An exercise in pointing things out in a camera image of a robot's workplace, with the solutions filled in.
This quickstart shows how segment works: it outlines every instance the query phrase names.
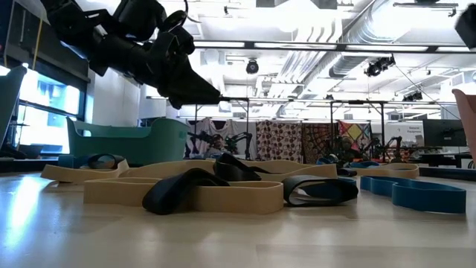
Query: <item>teal bin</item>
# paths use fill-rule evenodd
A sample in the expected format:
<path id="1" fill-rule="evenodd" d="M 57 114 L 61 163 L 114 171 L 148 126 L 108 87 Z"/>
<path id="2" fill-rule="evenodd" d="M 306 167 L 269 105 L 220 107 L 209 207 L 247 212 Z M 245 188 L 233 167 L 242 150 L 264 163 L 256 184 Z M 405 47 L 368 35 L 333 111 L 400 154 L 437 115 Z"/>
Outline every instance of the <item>teal bin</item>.
<path id="1" fill-rule="evenodd" d="M 80 121 L 68 122 L 70 154 L 75 157 L 94 153 L 123 156 L 133 165 L 179 161 L 184 157 L 187 125 L 160 118 L 151 127 L 106 127 Z M 78 130 L 88 130 L 84 136 Z"/>

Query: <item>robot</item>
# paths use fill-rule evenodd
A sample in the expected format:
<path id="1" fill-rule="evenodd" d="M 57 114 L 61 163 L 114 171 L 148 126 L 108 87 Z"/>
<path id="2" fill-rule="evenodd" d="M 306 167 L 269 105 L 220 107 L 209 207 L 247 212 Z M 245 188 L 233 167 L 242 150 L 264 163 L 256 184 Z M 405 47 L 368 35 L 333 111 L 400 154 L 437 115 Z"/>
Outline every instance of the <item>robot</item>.
<path id="1" fill-rule="evenodd" d="M 185 11 L 170 16 L 156 0 L 121 0 L 112 16 L 105 9 L 83 11 L 75 0 L 41 3 L 59 40 L 88 60 L 97 74 L 113 68 L 155 87 L 176 109 L 183 104 L 218 104 L 219 91 L 195 73 L 188 60 L 195 46 L 182 27 L 186 1 Z M 150 40 L 155 29 L 157 39 Z"/>

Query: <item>metal frame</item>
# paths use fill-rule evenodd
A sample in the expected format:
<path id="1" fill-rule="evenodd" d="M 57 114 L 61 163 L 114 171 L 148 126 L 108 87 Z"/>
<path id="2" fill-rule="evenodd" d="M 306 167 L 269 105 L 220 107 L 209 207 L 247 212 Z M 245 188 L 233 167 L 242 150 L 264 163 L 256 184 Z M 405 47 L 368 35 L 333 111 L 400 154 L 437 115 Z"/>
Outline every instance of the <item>metal frame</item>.
<path id="1" fill-rule="evenodd" d="M 334 51 L 386 54 L 476 54 L 462 45 L 397 45 L 397 44 L 352 44 L 325 42 L 260 42 L 195 40 L 195 48 L 274 51 Z"/>
<path id="2" fill-rule="evenodd" d="M 387 101 L 384 101 L 384 100 L 331 100 L 330 101 L 330 135 L 331 135 L 331 147 L 333 148 L 334 147 L 334 138 L 335 138 L 335 133 L 334 133 L 334 127 L 332 126 L 334 124 L 334 112 L 337 111 L 337 109 L 334 111 L 332 109 L 334 103 L 348 103 L 348 104 L 355 104 L 355 105 L 363 105 L 363 104 L 370 104 L 375 110 L 377 110 L 377 108 L 375 108 L 374 104 L 379 104 L 380 105 L 380 112 L 377 110 L 377 112 L 379 112 L 380 114 L 380 119 L 381 119 L 381 125 L 382 125 L 382 146 L 384 147 L 385 146 L 385 119 L 384 119 L 384 106 L 386 103 L 388 103 Z"/>
<path id="3" fill-rule="evenodd" d="M 250 118 L 250 114 L 249 114 L 249 110 L 250 110 L 250 98 L 229 98 L 229 97 L 220 97 L 220 101 L 228 101 L 228 102 L 231 102 L 231 101 L 237 101 L 237 103 L 242 107 L 242 109 L 246 112 L 246 132 L 249 133 L 249 118 Z M 246 102 L 246 108 L 240 103 L 240 101 L 245 101 Z M 196 123 L 198 121 L 198 118 L 197 118 L 197 114 L 199 112 L 199 110 L 203 107 L 204 105 L 201 105 L 199 107 L 198 104 L 195 104 L 195 125 L 194 125 L 194 128 L 193 128 L 193 134 L 196 135 Z M 248 144 L 248 139 L 246 139 L 246 148 L 249 147 L 249 144 Z M 249 160 L 250 159 L 250 156 L 249 156 L 249 150 L 247 149 L 245 151 L 245 154 L 246 154 L 246 159 Z"/>

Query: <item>chair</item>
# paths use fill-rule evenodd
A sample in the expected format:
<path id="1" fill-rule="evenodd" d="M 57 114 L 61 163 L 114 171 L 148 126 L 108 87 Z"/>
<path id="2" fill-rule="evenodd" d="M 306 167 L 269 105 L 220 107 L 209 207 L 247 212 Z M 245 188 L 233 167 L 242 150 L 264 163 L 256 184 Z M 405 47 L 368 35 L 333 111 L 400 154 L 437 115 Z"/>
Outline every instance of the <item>chair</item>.
<path id="1" fill-rule="evenodd" d="M 1 143 L 7 134 L 8 124 L 15 108 L 16 100 L 20 93 L 23 77 L 27 73 L 27 69 L 23 66 L 13 68 L 7 75 L 0 77 L 0 137 Z"/>
<path id="2" fill-rule="evenodd" d="M 466 95 L 459 89 L 453 89 L 458 111 L 468 140 L 469 151 L 473 159 L 476 156 L 476 95 Z"/>

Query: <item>computer monitor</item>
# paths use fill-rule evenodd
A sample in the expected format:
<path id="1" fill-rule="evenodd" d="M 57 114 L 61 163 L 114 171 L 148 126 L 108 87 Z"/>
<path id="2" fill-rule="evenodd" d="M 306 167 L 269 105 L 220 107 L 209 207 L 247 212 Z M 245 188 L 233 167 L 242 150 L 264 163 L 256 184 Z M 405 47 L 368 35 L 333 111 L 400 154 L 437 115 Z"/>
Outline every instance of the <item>computer monitor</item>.
<path id="1" fill-rule="evenodd" d="M 466 136 L 461 120 L 423 119 L 425 146 L 465 147 Z"/>

